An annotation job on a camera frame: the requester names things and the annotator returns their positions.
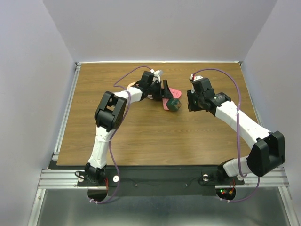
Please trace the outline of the pink triangular power strip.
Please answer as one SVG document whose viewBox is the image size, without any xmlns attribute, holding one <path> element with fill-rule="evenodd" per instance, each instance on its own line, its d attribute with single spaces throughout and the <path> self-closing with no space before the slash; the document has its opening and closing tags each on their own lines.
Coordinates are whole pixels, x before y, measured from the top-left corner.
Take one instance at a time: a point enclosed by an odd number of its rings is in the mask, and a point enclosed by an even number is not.
<svg viewBox="0 0 301 226">
<path fill-rule="evenodd" d="M 180 91 L 180 90 L 177 90 L 177 89 L 174 89 L 174 88 L 169 88 L 170 89 L 170 91 L 172 92 L 172 94 L 173 94 L 173 98 L 180 98 L 181 97 L 181 95 L 182 95 L 182 92 Z M 163 109 L 164 110 L 166 110 L 166 111 L 168 111 L 168 108 L 167 108 L 167 106 L 166 106 L 166 103 L 167 103 L 167 101 L 169 100 L 170 98 L 163 98 L 162 99 L 162 103 L 163 103 Z"/>
</svg>

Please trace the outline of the dark green plug adapter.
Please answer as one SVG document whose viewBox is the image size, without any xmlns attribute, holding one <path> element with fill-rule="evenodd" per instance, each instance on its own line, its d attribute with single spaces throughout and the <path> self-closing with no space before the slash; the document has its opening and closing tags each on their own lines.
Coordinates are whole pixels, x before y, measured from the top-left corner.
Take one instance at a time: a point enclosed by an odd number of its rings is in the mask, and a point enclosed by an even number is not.
<svg viewBox="0 0 301 226">
<path fill-rule="evenodd" d="M 178 98 L 171 98 L 167 101 L 166 106 L 169 111 L 177 112 L 181 108 L 182 104 Z"/>
</svg>

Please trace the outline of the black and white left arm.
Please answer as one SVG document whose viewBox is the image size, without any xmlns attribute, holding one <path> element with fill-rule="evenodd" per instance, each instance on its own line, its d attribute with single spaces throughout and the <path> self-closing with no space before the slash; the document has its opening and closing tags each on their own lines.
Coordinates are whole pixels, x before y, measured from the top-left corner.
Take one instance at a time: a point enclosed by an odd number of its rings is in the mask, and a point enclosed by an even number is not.
<svg viewBox="0 0 301 226">
<path fill-rule="evenodd" d="M 95 142 L 84 169 L 86 179 L 93 185 L 101 185 L 105 180 L 109 143 L 124 120 L 126 108 L 145 98 L 161 101 L 173 97 L 167 80 L 161 80 L 162 74 L 162 70 L 144 71 L 140 80 L 122 91 L 104 93 L 95 111 Z"/>
</svg>

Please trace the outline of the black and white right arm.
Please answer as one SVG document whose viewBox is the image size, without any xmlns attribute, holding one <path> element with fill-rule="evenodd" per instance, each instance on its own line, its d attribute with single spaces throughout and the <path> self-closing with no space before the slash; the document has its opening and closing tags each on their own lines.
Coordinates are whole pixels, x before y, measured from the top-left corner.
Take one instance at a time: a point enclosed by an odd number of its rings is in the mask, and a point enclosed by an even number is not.
<svg viewBox="0 0 301 226">
<path fill-rule="evenodd" d="M 240 111 L 229 96 L 215 93 L 208 78 L 191 76 L 191 90 L 187 91 L 189 111 L 210 112 L 229 125 L 236 133 L 237 140 L 243 139 L 251 149 L 248 156 L 240 154 L 221 164 L 216 172 L 217 180 L 226 184 L 237 175 L 253 173 L 263 177 L 285 163 L 285 138 L 279 132 L 262 127 L 244 112 Z"/>
</svg>

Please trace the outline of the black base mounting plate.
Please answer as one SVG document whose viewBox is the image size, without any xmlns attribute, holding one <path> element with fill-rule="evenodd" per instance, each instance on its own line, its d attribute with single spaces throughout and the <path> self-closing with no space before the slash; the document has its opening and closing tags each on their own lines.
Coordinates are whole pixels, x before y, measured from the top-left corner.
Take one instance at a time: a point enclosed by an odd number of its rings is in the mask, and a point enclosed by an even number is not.
<svg viewBox="0 0 301 226">
<path fill-rule="evenodd" d="M 162 166 L 119 166 L 105 168 L 101 179 L 92 179 L 82 166 L 50 165 L 51 170 L 67 170 L 76 180 L 76 187 L 86 188 L 89 198 L 103 199 L 110 196 L 176 196 L 203 195 L 215 196 L 217 187 L 220 194 L 225 195 L 240 186 L 236 176 L 228 177 L 217 165 L 162 165 Z"/>
</svg>

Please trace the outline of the aluminium table edge rail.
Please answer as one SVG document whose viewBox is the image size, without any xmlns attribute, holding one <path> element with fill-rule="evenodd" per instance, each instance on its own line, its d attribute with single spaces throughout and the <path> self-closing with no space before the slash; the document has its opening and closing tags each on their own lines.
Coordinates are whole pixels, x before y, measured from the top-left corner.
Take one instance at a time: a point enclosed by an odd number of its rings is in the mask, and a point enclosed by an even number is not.
<svg viewBox="0 0 301 226">
<path fill-rule="evenodd" d="M 75 63 L 75 72 L 74 72 L 74 76 L 72 79 L 72 84 L 71 84 L 71 88 L 70 88 L 70 92 L 69 92 L 69 96 L 67 99 L 67 104 L 66 104 L 66 108 L 63 114 L 63 119 L 62 119 L 62 123 L 60 126 L 60 130 L 58 133 L 58 137 L 56 140 L 56 144 L 55 144 L 55 148 L 52 154 L 52 161 L 57 161 L 59 154 L 60 154 L 60 150 L 61 150 L 61 145 L 62 145 L 62 141 L 63 141 L 63 136 L 64 136 L 64 132 L 66 129 L 66 125 L 67 125 L 67 121 L 68 121 L 68 116 L 69 116 L 69 112 L 71 109 L 71 105 L 72 105 L 72 100 L 73 100 L 73 96 L 74 96 L 74 92 L 76 89 L 76 85 L 77 85 L 77 80 L 79 77 L 79 73 L 80 73 L 80 69 L 81 69 L 81 63 L 80 62 L 76 62 Z"/>
</svg>

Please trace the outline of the aluminium front frame rail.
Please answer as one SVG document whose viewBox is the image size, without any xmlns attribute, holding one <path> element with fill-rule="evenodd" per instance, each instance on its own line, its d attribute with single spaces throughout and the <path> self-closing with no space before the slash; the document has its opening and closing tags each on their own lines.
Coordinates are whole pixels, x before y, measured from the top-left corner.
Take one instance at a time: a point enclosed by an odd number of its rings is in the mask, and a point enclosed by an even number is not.
<svg viewBox="0 0 301 226">
<path fill-rule="evenodd" d="M 43 170 L 38 189 L 73 189 L 78 186 L 75 170 Z M 277 168 L 260 179 L 259 187 L 288 187 L 289 182 L 284 168 Z"/>
</svg>

